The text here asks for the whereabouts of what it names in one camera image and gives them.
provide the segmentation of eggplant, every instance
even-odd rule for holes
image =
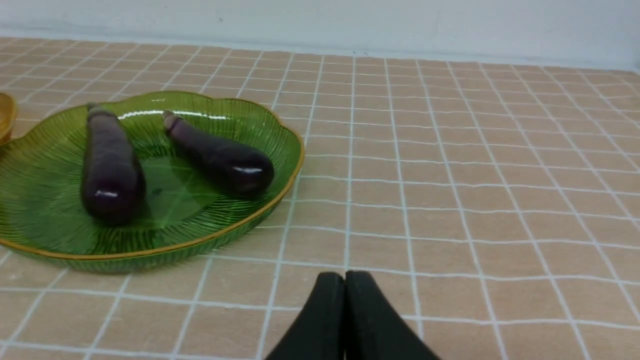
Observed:
[[[124,225],[142,208],[147,180],[118,117],[94,102],[86,109],[82,204],[106,225]]]
[[[164,130],[178,154],[229,195],[250,199],[273,181],[273,163],[262,151],[206,133],[172,111],[164,111],[163,118]]]

